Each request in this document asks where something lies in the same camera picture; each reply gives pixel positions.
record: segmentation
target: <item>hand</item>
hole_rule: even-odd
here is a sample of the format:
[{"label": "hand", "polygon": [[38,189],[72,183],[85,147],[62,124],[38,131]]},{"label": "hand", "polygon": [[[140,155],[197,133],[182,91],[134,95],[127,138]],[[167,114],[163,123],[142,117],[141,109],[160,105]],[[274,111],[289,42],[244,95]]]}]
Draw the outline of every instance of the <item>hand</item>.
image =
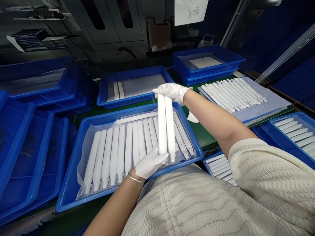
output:
[{"label": "hand", "polygon": [[166,95],[172,98],[174,102],[178,102],[182,106],[184,105],[183,97],[185,93],[190,89],[193,88],[192,87],[187,88],[174,83],[167,83],[162,84],[158,88],[153,89],[153,92],[155,92],[156,94]]},{"label": "hand", "polygon": [[136,175],[148,179],[167,161],[168,156],[168,153],[159,155],[158,146],[156,146],[136,164]]}]

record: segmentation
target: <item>metal cabinet door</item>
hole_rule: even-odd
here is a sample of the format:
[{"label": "metal cabinet door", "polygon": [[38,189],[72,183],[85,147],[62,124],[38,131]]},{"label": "metal cabinet door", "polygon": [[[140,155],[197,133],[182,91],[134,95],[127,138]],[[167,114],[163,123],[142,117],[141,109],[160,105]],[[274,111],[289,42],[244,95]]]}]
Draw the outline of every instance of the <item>metal cabinet door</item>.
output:
[{"label": "metal cabinet door", "polygon": [[[137,0],[106,0],[106,3],[110,11],[110,14],[112,16],[113,22],[116,26],[116,30],[119,35],[120,41],[121,42],[143,41],[142,30],[141,30],[140,19],[139,19],[138,8],[137,8]],[[130,15],[131,15],[132,24],[133,24],[132,28],[127,28],[124,25],[124,22],[122,19],[122,14],[128,12],[126,11],[127,9],[130,10]]]},{"label": "metal cabinet door", "polygon": [[[91,36],[90,40],[93,40],[95,44],[106,44],[106,43],[120,43],[120,39],[118,33],[116,31],[115,25],[107,8],[105,0],[71,0],[73,7],[79,15],[80,20],[82,21],[82,25],[80,27],[85,27]],[[105,25],[105,29],[97,29],[93,24],[88,11],[85,7],[89,7],[89,13],[95,13],[98,11],[99,16],[101,18],[97,18],[97,20],[103,21]]]}]

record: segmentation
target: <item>white paper sheet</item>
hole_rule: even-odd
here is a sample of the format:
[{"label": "white paper sheet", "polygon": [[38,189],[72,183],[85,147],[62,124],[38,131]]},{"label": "white paper sheet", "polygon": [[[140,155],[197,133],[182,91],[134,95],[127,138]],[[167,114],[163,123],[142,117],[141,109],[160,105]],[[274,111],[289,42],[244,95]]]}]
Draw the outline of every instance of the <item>white paper sheet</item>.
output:
[{"label": "white paper sheet", "polygon": [[208,0],[175,0],[175,26],[203,21]]}]

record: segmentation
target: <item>person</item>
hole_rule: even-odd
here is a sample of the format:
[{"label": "person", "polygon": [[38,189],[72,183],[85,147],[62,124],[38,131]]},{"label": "person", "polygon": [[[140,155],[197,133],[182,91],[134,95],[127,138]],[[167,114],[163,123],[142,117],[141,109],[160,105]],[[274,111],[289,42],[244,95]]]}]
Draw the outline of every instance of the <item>person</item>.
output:
[{"label": "person", "polygon": [[167,83],[153,91],[186,105],[213,135],[239,188],[195,164],[143,187],[169,158],[156,147],[131,170],[85,236],[315,234],[314,170],[190,88]]}]

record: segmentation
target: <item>black hose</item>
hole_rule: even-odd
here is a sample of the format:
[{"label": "black hose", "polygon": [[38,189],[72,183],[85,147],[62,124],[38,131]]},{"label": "black hose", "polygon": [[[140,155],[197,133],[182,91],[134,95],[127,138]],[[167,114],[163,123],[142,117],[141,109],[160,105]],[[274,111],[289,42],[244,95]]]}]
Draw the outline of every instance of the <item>black hose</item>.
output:
[{"label": "black hose", "polygon": [[116,55],[118,55],[122,50],[129,52],[134,57],[135,60],[138,60],[138,58],[135,56],[135,54],[130,49],[125,48],[125,47],[120,47],[118,49],[118,51],[116,52]]}]

